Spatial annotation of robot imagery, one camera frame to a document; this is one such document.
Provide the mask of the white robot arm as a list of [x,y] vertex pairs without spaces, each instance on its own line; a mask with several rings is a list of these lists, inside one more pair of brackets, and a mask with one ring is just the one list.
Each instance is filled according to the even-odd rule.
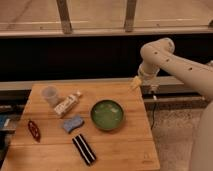
[[175,44],[170,38],[144,44],[140,50],[142,63],[131,89],[153,79],[162,69],[207,98],[210,103],[199,121],[189,171],[213,171],[213,67],[176,56],[174,50]]

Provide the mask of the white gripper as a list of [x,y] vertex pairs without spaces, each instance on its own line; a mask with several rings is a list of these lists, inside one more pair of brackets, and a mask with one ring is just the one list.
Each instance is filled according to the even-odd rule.
[[130,88],[135,90],[142,85],[142,82],[155,78],[160,69],[152,64],[141,63],[138,68],[138,76],[135,76],[130,84]]

